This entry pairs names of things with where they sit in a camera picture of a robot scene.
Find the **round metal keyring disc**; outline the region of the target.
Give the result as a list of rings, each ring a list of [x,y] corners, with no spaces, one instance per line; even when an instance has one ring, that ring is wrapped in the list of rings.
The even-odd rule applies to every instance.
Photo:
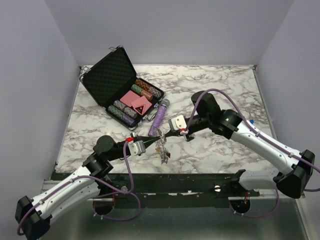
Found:
[[[161,164],[167,164],[171,158],[171,153],[166,148],[167,138],[158,127],[155,128],[155,133],[159,137],[155,142],[155,151],[161,158]]]

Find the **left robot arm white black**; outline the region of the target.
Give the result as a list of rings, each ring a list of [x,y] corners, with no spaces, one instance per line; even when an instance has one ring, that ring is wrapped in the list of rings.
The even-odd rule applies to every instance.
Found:
[[[17,234],[28,240],[37,240],[50,229],[50,222],[55,217],[79,202],[108,195],[133,195],[134,180],[130,171],[129,190],[121,190],[104,181],[113,169],[110,162],[141,155],[159,139],[158,136],[136,136],[115,142],[109,135],[101,136],[93,153],[71,175],[42,194],[32,198],[24,196],[17,202]]]

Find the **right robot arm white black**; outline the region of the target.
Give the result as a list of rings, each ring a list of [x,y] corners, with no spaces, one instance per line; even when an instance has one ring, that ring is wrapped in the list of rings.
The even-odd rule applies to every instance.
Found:
[[[263,171],[239,170],[230,183],[230,191],[241,196],[254,189],[278,190],[287,197],[298,199],[306,191],[315,162],[315,154],[288,147],[256,128],[246,120],[239,108],[223,110],[207,91],[192,95],[194,105],[189,118],[183,115],[169,120],[166,137],[184,137],[210,129],[215,135],[235,141],[269,161],[274,168]]]

